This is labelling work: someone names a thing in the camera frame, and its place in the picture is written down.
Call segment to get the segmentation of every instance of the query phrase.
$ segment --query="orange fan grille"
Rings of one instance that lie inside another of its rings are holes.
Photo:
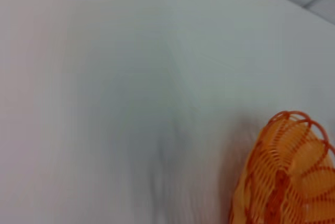
[[[276,114],[247,159],[229,223],[335,223],[334,153],[323,127],[308,115]]]

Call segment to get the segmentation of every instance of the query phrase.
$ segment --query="orange fan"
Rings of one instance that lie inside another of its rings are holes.
[[[247,159],[229,223],[335,223],[334,153],[323,127],[308,115],[276,114],[261,130]]]

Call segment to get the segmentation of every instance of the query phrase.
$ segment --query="white wall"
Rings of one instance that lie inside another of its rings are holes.
[[[215,112],[224,132],[241,111],[333,121],[334,26],[285,0],[0,6],[3,223],[149,223],[157,146],[168,163],[216,147]]]

